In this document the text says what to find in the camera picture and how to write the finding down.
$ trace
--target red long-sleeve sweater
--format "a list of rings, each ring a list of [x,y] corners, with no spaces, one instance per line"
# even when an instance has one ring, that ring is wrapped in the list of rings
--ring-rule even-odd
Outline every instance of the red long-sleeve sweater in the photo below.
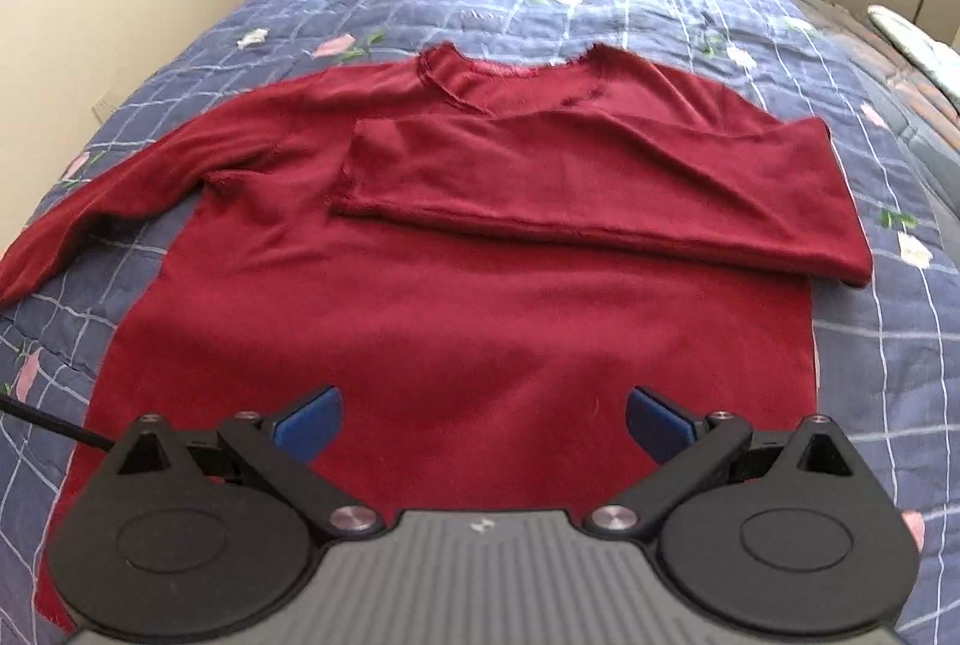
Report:
[[[580,514],[650,468],[624,427],[636,385],[792,428],[815,409],[808,275],[871,277],[819,119],[609,47],[510,68],[440,44],[199,116],[24,231],[0,302],[198,184],[86,424],[199,429],[335,384],[316,469],[387,518]],[[97,461],[75,453],[54,528]]]

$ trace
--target bed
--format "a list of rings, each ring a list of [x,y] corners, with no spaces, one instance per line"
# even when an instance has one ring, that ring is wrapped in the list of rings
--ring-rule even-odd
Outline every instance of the bed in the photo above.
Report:
[[[94,135],[39,214],[200,112],[337,63],[400,59],[452,39],[463,52],[548,63],[594,42],[716,78],[778,116],[822,116],[875,254],[866,290],[814,287],[822,410],[880,482],[926,521],[901,633],[960,641],[960,278],[909,156],[870,115],[858,70],[791,0],[249,0],[148,79]],[[100,234],[63,275],[0,316],[0,383],[81,422],[112,332],[160,269],[195,199]],[[928,249],[906,263],[897,221]],[[35,613],[49,514],[70,442],[0,419],[0,641],[56,643]]]

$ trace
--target metal screw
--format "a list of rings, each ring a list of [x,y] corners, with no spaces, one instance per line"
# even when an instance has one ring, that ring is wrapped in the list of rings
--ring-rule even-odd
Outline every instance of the metal screw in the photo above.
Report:
[[[593,525],[605,532],[625,532],[634,528],[640,520],[637,513],[627,506],[610,504],[594,509],[590,514]]]
[[[342,532],[364,532],[376,524],[376,512],[363,505],[339,506],[330,515],[330,523]]]

